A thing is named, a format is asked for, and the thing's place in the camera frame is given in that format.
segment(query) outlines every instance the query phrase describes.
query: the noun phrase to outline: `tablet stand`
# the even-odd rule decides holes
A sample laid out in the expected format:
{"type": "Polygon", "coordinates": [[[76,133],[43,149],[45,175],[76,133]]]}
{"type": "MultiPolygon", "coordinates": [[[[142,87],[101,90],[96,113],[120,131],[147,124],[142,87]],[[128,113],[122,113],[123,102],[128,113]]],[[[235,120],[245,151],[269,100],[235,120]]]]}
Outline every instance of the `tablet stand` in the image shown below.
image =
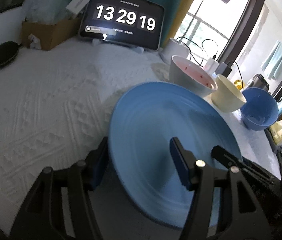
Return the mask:
{"type": "MultiPolygon", "coordinates": [[[[100,39],[92,39],[92,45],[95,47],[99,44],[102,43],[102,40],[100,39]]],[[[135,52],[142,54],[144,52],[144,48],[143,47],[138,47],[138,46],[133,46],[133,45],[128,45],[128,47],[130,47],[132,50],[134,50],[135,52]]]]}

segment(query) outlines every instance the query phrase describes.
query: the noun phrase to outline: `white bowl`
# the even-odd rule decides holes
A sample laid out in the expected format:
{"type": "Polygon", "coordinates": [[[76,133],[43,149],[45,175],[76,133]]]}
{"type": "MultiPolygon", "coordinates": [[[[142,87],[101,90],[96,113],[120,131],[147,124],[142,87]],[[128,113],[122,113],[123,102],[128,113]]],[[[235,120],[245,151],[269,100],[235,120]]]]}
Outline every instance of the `white bowl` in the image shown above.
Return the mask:
{"type": "Polygon", "coordinates": [[[225,76],[218,74],[216,83],[218,90],[211,95],[211,100],[222,112],[233,112],[247,102],[244,95],[225,76]]]}
{"type": "Polygon", "coordinates": [[[181,57],[187,58],[190,51],[183,43],[170,38],[165,48],[159,52],[163,62],[165,64],[171,64],[171,57],[173,55],[179,55],[181,57]]]}
{"type": "Polygon", "coordinates": [[[169,80],[202,98],[217,90],[217,84],[203,68],[177,55],[171,58],[169,80]]]}

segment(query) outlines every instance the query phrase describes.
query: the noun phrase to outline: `cream bowl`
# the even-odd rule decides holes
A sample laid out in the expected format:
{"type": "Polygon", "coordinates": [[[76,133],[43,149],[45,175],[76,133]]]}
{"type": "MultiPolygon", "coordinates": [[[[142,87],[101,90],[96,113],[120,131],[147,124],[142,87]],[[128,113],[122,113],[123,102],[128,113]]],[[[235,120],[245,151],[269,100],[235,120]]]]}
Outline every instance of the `cream bowl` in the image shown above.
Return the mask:
{"type": "Polygon", "coordinates": [[[177,55],[171,58],[169,80],[202,98],[217,90],[217,84],[203,68],[177,55]]]}
{"type": "Polygon", "coordinates": [[[244,95],[225,76],[218,74],[216,83],[218,90],[212,93],[211,100],[222,112],[233,112],[247,102],[244,95]]]}

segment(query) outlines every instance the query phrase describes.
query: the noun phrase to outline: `yellow object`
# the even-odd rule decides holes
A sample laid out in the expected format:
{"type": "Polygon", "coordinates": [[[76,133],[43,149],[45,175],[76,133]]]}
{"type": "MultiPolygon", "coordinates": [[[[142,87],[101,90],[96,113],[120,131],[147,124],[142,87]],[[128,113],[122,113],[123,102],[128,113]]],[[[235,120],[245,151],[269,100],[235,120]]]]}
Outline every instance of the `yellow object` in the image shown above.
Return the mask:
{"type": "Polygon", "coordinates": [[[282,146],[282,121],[277,121],[269,127],[275,145],[282,146]]]}
{"type": "Polygon", "coordinates": [[[174,35],[177,33],[186,13],[188,12],[192,2],[194,0],[181,0],[180,2],[180,5],[179,5],[179,8],[177,10],[177,13],[176,13],[176,17],[174,18],[174,21],[173,21],[173,24],[170,28],[170,31],[163,43],[163,47],[165,47],[165,45],[167,44],[169,38],[173,38],[174,35]]]}
{"type": "Polygon", "coordinates": [[[242,84],[242,81],[237,79],[236,81],[234,81],[234,85],[236,86],[237,89],[241,90],[244,86],[244,84],[242,84]]]}

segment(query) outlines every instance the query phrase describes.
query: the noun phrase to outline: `black gripper frame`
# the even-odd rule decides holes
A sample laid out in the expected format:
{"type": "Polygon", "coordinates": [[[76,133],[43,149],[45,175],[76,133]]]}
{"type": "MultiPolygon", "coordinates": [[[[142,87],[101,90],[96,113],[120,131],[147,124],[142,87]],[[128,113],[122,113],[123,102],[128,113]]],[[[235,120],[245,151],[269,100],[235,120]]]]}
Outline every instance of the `black gripper frame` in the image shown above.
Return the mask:
{"type": "Polygon", "coordinates": [[[68,169],[45,167],[28,192],[13,223],[13,240],[102,240],[89,194],[101,182],[108,164],[108,140],[68,169]],[[65,231],[61,188],[68,188],[68,200],[75,238],[65,231]]]}
{"type": "Polygon", "coordinates": [[[270,223],[282,216],[282,182],[266,169],[243,157],[243,161],[216,146],[211,152],[212,158],[229,169],[238,167],[256,195],[270,223]]]}
{"type": "MultiPolygon", "coordinates": [[[[214,147],[212,156],[226,152],[214,147]]],[[[170,140],[170,153],[181,183],[189,191],[195,190],[180,240],[272,239],[261,205],[237,166],[227,171],[214,169],[185,150],[176,137],[170,140]],[[221,188],[219,219],[216,234],[207,237],[214,187],[221,188]]]]}

